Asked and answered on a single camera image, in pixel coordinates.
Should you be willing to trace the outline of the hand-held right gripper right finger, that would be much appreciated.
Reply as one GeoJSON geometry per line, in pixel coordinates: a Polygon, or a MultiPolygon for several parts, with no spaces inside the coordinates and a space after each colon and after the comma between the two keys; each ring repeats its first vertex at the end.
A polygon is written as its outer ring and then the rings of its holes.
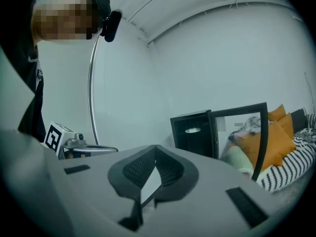
{"type": "Polygon", "coordinates": [[[143,225],[145,237],[260,237],[280,224],[289,208],[232,166],[177,148],[198,169],[196,186],[182,200],[160,203],[143,225]],[[267,215],[251,228],[227,194],[240,187],[267,215]]]}

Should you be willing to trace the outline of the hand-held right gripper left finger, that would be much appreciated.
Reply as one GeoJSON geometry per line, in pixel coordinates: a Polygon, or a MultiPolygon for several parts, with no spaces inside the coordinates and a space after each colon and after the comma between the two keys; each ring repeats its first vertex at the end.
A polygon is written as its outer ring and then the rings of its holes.
{"type": "Polygon", "coordinates": [[[142,199],[152,194],[156,181],[156,146],[88,158],[62,160],[66,177],[74,189],[72,218],[79,237],[155,237],[153,215],[144,219],[142,199]]]}

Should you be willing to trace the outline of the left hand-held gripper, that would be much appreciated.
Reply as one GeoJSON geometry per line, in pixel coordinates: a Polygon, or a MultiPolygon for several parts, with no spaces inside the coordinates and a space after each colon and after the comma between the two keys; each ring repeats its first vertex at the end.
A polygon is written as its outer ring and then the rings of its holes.
{"type": "Polygon", "coordinates": [[[79,155],[106,155],[118,152],[114,147],[87,145],[82,133],[53,121],[46,133],[44,145],[53,149],[58,159],[65,159],[65,153],[72,149],[74,154],[79,155]]]}

